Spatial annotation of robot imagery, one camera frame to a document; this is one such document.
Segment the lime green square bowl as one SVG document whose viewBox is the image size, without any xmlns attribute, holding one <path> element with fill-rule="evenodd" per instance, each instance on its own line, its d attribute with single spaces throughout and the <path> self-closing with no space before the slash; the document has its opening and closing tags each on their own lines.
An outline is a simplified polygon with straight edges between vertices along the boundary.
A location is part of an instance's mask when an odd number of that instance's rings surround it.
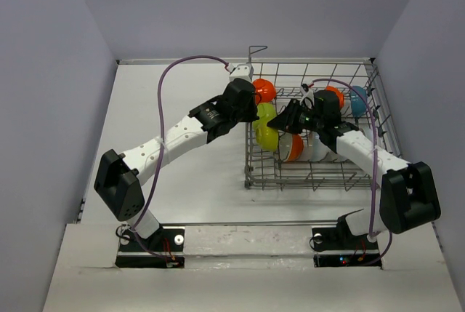
<svg viewBox="0 0 465 312">
<path fill-rule="evenodd" d="M 277 116 L 275 106 L 272 103 L 260 103 L 257 106 L 257 120 L 251 123 L 253 130 L 256 130 L 261 124 L 266 125 L 268 121 Z"/>
</svg>

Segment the yellow striped bowl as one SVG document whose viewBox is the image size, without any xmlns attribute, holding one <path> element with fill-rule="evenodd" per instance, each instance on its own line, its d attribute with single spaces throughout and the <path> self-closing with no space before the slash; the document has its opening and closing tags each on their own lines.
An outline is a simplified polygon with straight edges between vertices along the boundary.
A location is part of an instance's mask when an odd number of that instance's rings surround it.
<svg viewBox="0 0 465 312">
<path fill-rule="evenodd" d="M 297 160 L 303 151 L 304 143 L 300 135 L 284 133 L 278 143 L 278 154 L 282 162 Z"/>
</svg>

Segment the small orange bowl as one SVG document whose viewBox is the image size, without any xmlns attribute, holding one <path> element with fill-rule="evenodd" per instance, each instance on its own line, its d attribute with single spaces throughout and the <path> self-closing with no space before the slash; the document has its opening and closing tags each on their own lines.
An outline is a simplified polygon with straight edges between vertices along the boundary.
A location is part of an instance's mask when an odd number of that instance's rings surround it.
<svg viewBox="0 0 465 312">
<path fill-rule="evenodd" d="M 334 92 L 336 94 L 336 96 L 339 99 L 339 110 L 341 110 L 344 107 L 344 95 L 343 95 L 343 93 L 338 88 L 332 87 L 332 86 L 327 86 L 325 89 L 328 90 L 328 91 Z"/>
</svg>

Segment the blue bowl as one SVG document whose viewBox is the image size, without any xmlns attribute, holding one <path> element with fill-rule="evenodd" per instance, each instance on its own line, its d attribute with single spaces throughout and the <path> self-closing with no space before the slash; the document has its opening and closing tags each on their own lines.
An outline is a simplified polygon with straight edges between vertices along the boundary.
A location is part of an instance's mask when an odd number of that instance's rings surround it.
<svg viewBox="0 0 465 312">
<path fill-rule="evenodd" d="M 365 115 L 367 111 L 367 102 L 368 96 L 366 90 L 360 86 L 353 86 L 350 91 L 350 106 L 352 115 L 355 119 L 359 119 Z"/>
</svg>

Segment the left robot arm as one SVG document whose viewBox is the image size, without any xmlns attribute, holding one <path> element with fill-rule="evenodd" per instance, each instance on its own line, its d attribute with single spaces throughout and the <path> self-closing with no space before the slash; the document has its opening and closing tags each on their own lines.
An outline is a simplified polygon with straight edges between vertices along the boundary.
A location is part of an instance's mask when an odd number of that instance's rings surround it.
<svg viewBox="0 0 465 312">
<path fill-rule="evenodd" d="M 160 171 L 185 153 L 207 145 L 230 132 L 239 123 L 258 118 L 255 87 L 236 78 L 224 92 L 207 100 L 170 129 L 140 146 L 116 153 L 105 152 L 99 162 L 94 190 L 117 221 L 133 231 L 141 249 L 151 252 L 163 240 L 163 226 L 147 208 L 142 186 L 156 181 Z"/>
</svg>

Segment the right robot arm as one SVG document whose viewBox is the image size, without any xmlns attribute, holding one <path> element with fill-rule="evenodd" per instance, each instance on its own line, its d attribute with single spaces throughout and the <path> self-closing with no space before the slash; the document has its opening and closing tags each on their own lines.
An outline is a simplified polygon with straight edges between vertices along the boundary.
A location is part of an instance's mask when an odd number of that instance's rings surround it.
<svg viewBox="0 0 465 312">
<path fill-rule="evenodd" d="M 410 163 L 396 157 L 344 121 L 335 92 L 315 92 L 312 107 L 293 99 L 267 125 L 291 134 L 315 132 L 322 144 L 371 177 L 370 207 L 337 220 L 334 238 L 340 247 L 353 247 L 361 236 L 375 237 L 384 231 L 400 234 L 440 217 L 431 168 L 424 162 Z"/>
</svg>

